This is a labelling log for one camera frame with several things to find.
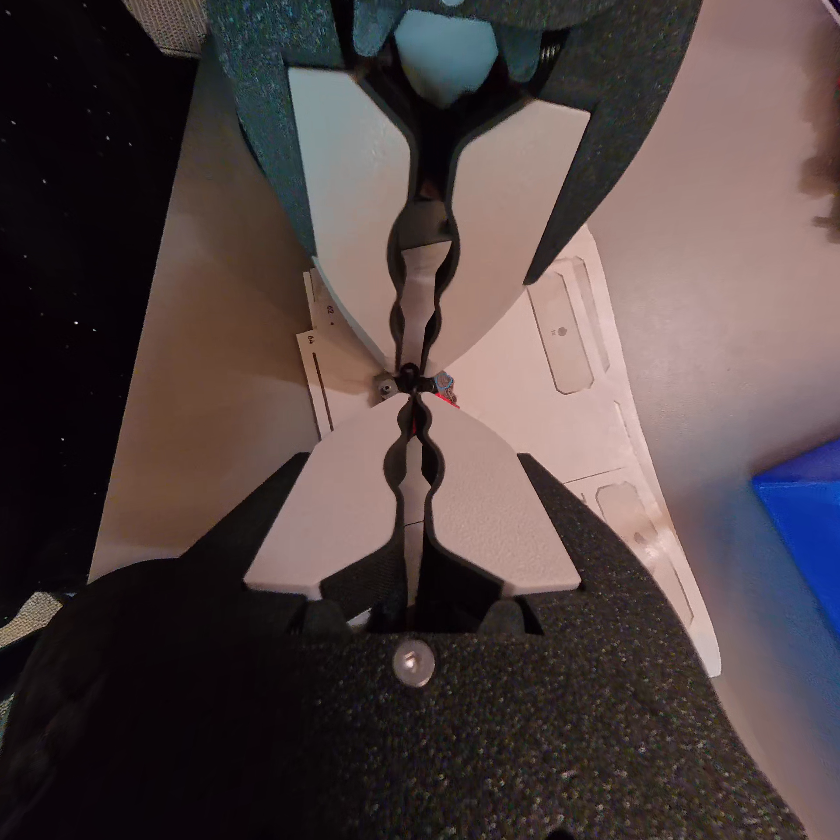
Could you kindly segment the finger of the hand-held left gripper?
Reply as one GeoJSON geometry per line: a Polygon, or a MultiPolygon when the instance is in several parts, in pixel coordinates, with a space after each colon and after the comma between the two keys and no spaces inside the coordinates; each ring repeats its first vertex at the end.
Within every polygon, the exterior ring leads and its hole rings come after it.
{"type": "Polygon", "coordinates": [[[440,293],[426,375],[457,361],[520,297],[591,114],[532,99],[465,143],[449,207],[455,271],[440,293]]]}
{"type": "Polygon", "coordinates": [[[291,68],[314,260],[334,302],[380,366],[396,371],[392,231],[417,179],[409,103],[380,71],[291,68]]]}

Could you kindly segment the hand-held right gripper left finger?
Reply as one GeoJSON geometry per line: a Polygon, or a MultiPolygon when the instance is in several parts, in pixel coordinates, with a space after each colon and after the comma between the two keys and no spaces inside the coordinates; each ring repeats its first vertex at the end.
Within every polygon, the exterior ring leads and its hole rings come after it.
{"type": "Polygon", "coordinates": [[[311,452],[244,582],[258,591],[326,595],[328,580],[402,546],[413,399],[394,395],[347,419],[311,452]]]}

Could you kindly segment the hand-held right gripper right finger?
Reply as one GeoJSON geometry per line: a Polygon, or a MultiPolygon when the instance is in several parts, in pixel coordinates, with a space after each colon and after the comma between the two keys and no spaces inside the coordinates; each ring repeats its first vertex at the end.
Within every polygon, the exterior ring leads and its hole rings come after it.
{"type": "Polygon", "coordinates": [[[418,434],[434,456],[427,531],[447,559],[503,596],[581,585],[568,550],[514,449],[437,395],[418,396],[418,434]]]}

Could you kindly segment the small black red part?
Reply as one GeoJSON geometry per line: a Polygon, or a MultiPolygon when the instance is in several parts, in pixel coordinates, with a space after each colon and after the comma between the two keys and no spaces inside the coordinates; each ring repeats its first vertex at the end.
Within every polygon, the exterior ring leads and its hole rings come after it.
{"type": "MultiPolygon", "coordinates": [[[[444,400],[451,406],[455,408],[459,408],[457,397],[455,395],[455,380],[454,378],[448,374],[446,371],[441,371],[435,374],[433,377],[437,384],[437,394],[432,394],[437,396],[439,399],[444,400]]],[[[418,397],[417,394],[410,395],[412,402],[412,425],[411,425],[411,434],[410,437],[413,438],[417,435],[417,404],[418,404],[418,397]]]]}

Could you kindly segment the stack of white paper sheets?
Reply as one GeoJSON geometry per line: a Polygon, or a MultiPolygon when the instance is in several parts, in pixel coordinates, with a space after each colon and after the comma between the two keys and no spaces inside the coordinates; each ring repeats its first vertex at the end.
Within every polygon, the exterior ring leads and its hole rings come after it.
{"type": "MultiPolygon", "coordinates": [[[[297,336],[320,439],[358,413],[381,403],[373,378],[383,372],[345,326],[328,325],[338,305],[324,292],[314,329],[297,336]]],[[[533,461],[549,472],[612,530],[650,573],[682,622],[710,677],[721,673],[718,641],[697,582],[679,546],[658,488],[638,423],[617,339],[606,282],[594,239],[583,227],[560,258],[521,293],[497,324],[445,371],[455,380],[459,409],[488,426],[517,453],[523,468],[533,461]]],[[[426,499],[435,478],[434,456],[418,434],[406,448],[401,484],[404,519],[426,499]]],[[[572,537],[554,525],[572,559],[572,537]]],[[[480,619],[497,587],[463,564],[447,559],[426,534],[428,575],[420,560],[407,565],[440,597],[465,605],[480,619]]],[[[400,569],[403,545],[393,537],[384,549],[328,580],[346,620],[372,609],[393,585],[410,587],[400,569]]],[[[583,561],[573,560],[584,584],[583,561]]]]}

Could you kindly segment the grey mesh chair part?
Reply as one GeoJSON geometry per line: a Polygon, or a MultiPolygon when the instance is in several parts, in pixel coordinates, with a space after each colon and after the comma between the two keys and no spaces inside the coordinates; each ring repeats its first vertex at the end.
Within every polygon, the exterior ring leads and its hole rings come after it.
{"type": "Polygon", "coordinates": [[[207,34],[206,1],[122,1],[157,48],[168,56],[198,58],[207,34]]]}
{"type": "Polygon", "coordinates": [[[1,613],[1,649],[46,627],[72,597],[72,593],[36,591],[16,612],[4,607],[1,613]]]}

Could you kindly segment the blue plastic bin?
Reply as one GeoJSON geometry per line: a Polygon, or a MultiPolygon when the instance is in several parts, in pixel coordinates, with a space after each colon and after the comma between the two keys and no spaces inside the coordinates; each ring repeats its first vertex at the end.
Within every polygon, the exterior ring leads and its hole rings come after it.
{"type": "Polygon", "coordinates": [[[839,440],[765,470],[752,488],[839,635],[839,440]]]}

